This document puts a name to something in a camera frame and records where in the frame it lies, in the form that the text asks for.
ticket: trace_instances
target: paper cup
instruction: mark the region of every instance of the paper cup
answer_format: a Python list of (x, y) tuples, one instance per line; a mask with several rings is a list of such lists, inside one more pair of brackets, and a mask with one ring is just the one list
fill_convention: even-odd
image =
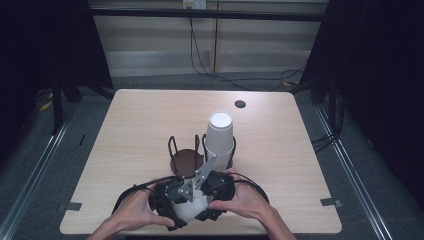
[(185, 222), (190, 222), (195, 217), (205, 211), (209, 206), (206, 195), (200, 190), (193, 189), (193, 202), (187, 201), (174, 205), (175, 213), (178, 218)]
[(226, 112), (214, 112), (209, 118), (205, 144), (217, 155), (233, 149), (233, 119)]
[[(214, 154), (207, 148), (206, 148), (206, 151), (207, 151), (206, 154), (207, 154), (208, 160), (210, 160)], [(233, 155), (233, 149), (231, 149), (226, 154), (216, 154), (217, 159), (213, 166), (213, 170), (217, 172), (222, 172), (225, 169), (227, 169), (228, 163), (231, 160), (232, 155)]]

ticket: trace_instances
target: wall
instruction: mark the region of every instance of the wall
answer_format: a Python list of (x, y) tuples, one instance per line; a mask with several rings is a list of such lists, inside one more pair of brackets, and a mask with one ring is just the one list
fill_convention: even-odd
[[(92, 6), (181, 9), (182, 1), (91, 1)], [(320, 1), (207, 1), (207, 9), (324, 13)], [(178, 74), (201, 68), (190, 22), (182, 18), (96, 16), (112, 77)], [(319, 23), (193, 19), (208, 72), (283, 71), (305, 64)]]

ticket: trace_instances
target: gray carpet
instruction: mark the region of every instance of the gray carpet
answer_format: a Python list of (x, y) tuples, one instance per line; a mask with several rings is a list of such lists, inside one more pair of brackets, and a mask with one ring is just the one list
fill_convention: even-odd
[[(223, 74), (231, 79), (278, 78), (279, 75), (280, 73)], [(296, 81), (299, 76), (297, 74), (288, 80)], [(280, 82), (276, 80), (240, 80), (235, 83), (258, 91), (267, 91), (280, 86)], [(116, 89), (242, 90), (231, 83), (220, 82), (198, 74), (119, 78), (114, 79), (114, 85)], [(277, 91), (287, 89), (289, 87), (282, 85)], [(68, 130), (14, 235), (14, 239), (85, 239), (86, 237), (61, 234), (59, 225), (64, 213), (56, 211), (56, 208), (59, 204), (69, 202), (71, 199), (111, 101), (88, 89), (81, 89), (81, 91), (83, 100), (76, 106), (77, 110)], [(310, 139), (322, 137), (325, 132), (315, 108), (309, 100), (309, 92), (300, 92), (295, 95), (295, 99)], [(39, 106), (43, 102), (43, 98), (38, 99), (37, 105)], [(53, 129), (52, 109), (45, 112), (38, 112), (37, 109), (34, 110), (22, 133), (21, 144), (10, 156), (6, 168), (0, 172), (1, 220), (25, 185), (47, 145)], [(341, 139), (389, 227), (393, 239), (424, 239), (423, 212), (387, 169), (381, 155), (369, 148), (366, 136), (363, 135), (360, 127), (350, 118), (349, 114), (345, 116)], [(343, 206), (337, 209), (343, 230), (336, 235), (297, 235), (298, 239), (378, 239), (332, 147), (329, 146), (319, 152), (317, 157), (332, 196), (343, 203)]]

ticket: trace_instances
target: aluminum rail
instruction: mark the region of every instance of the aluminum rail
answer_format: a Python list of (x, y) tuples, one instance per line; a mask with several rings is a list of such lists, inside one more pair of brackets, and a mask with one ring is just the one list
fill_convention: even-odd
[(41, 13), (47, 14), (88, 14), (95, 16), (131, 16), (131, 17), (173, 17), (173, 18), (215, 18), (215, 19), (250, 19), (296, 22), (323, 22), (329, 20), (350, 19), (347, 16), (326, 16), (312, 13), (278, 13), (278, 12), (247, 12), (224, 10), (193, 10), (193, 9), (146, 9), (128, 7), (44, 7)]
[[(315, 109), (327, 135), (332, 136), (333, 131), (330, 127), (330, 124), (328, 123), (327, 113), (321, 106), (316, 105)], [(383, 217), (375, 206), (371, 196), (368, 194), (368, 191), (365, 188), (358, 172), (356, 171), (353, 162), (347, 154), (342, 141), (340, 139), (336, 139), (332, 142), (332, 145), (378, 239), (392, 240), (393, 238), (386, 226), (386, 223), (384, 222)]]
[(15, 234), (19, 223), (24, 217), (24, 214), (28, 206), (30, 205), (31, 200), (34, 197), (35, 192), (38, 186), (40, 185), (41, 180), (50, 162), (52, 161), (56, 149), (58, 148), (63, 136), (66, 133), (69, 122), (72, 119), (72, 116), (74, 115), (76, 109), (77, 106), (72, 106), (72, 108), (70, 109), (70, 113), (66, 118), (65, 122), (63, 123), (62, 127), (59, 129), (56, 135), (53, 135), (50, 138), (49, 143), (47, 144), (43, 154), (41, 155), (37, 165), (34, 168), (34, 171), (32, 172), (24, 188), (19, 194), (19, 197), (5, 216), (0, 226), (0, 240), (10, 240), (13, 238), (13, 235)]

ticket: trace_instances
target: black curtain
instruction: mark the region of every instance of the black curtain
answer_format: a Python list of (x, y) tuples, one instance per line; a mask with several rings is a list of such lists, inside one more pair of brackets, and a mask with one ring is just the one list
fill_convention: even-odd
[(56, 8), (89, 7), (85, 0), (0, 2), (0, 149), (2, 162), (34, 106), (35, 93), (57, 78), (63, 91), (77, 85), (112, 88), (94, 19)]
[(351, 115), (395, 176), (424, 209), (424, 3), (330, 1), (301, 82), (324, 72), (311, 97), (321, 101), (333, 76)]

